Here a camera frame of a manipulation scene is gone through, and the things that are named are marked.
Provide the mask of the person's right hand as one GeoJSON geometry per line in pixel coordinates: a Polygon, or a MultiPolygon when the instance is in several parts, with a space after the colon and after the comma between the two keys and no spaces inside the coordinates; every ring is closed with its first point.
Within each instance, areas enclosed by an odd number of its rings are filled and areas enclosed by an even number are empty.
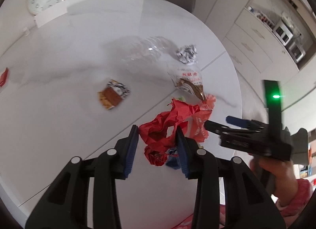
{"type": "Polygon", "coordinates": [[[295,178],[292,161],[280,161],[261,157],[258,165],[275,176],[273,195],[278,198],[280,206],[288,206],[298,192],[298,182],[295,178]]]}

